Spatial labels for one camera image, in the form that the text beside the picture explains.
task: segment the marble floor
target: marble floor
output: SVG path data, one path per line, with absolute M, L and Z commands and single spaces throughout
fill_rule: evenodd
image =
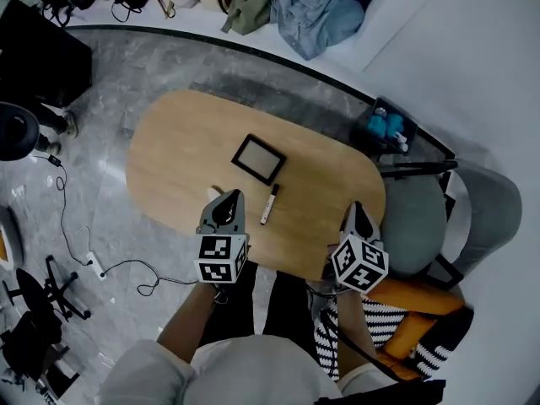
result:
M 93 50 L 94 84 L 70 106 L 78 117 L 78 138 L 60 137 L 59 158 L 68 174 L 64 225 L 75 256 L 84 258 L 90 248 L 104 267 L 142 259 L 167 276 L 196 277 L 190 236 L 146 217 L 131 202 L 126 188 L 124 167 L 133 131 L 149 104 L 163 93 L 173 89 L 209 92 L 345 143 L 354 119 L 367 107 L 303 73 L 219 46 L 131 31 L 70 33 Z M 156 338 L 191 287 L 161 283 L 150 297 L 143 297 L 137 285 L 155 280 L 146 267 L 127 264 L 100 281 L 92 268 L 71 260 L 59 226 L 62 194 L 56 178 L 60 173 L 32 157 L 0 163 L 0 203 L 10 206 L 19 221 L 27 271 L 42 282 L 45 258 L 52 254 L 60 278 L 78 272 L 79 280 L 68 297 L 88 307 L 92 317 L 87 321 L 74 317 L 63 324 L 63 339 L 72 348 L 67 362 L 81 371 L 81 377 L 62 401 L 91 404 L 114 362 L 139 338 Z M 266 318 L 273 277 L 273 272 L 259 268 L 254 294 L 256 331 L 262 330 Z M 12 273 L 2 270 L 0 278 L 16 288 Z M 26 310 L 22 299 L 16 302 L 12 307 L 2 293 L 6 327 L 0 330 L 13 328 Z M 29 395 L 35 396 L 32 391 L 25 393 L 25 403 L 33 403 Z

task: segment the wooden table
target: wooden table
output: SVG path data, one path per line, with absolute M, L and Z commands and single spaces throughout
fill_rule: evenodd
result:
M 260 221 L 272 188 L 230 162 L 248 133 L 287 156 L 274 181 L 280 189 L 266 225 Z M 378 223 L 385 209 L 381 175 L 359 151 L 210 94 L 161 96 L 129 149 L 133 201 L 150 218 L 195 235 L 214 185 L 244 192 L 250 260 L 310 280 L 321 278 L 327 245 L 338 242 L 352 201 L 361 201 Z

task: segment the white shirt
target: white shirt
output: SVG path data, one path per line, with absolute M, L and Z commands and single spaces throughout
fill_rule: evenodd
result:
M 369 392 L 394 381 L 365 364 L 338 383 L 295 343 L 253 335 L 210 343 L 192 365 L 142 340 L 118 360 L 101 387 L 101 405 L 300 405 Z

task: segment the shoe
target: shoe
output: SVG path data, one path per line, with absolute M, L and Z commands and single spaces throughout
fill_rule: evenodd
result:
M 62 145 L 60 143 L 50 143 L 49 147 L 45 149 L 45 153 L 52 154 L 53 156 L 58 156 L 61 149 Z
M 64 118 L 67 122 L 67 129 L 64 133 L 71 138 L 76 138 L 78 135 L 78 126 L 77 122 L 75 121 L 75 115 L 71 111 L 66 111 Z

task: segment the green bag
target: green bag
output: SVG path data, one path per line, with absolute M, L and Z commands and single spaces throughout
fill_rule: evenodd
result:
M 229 33 L 232 28 L 240 35 L 247 35 L 270 20 L 272 0 L 232 0 L 229 16 L 221 31 Z

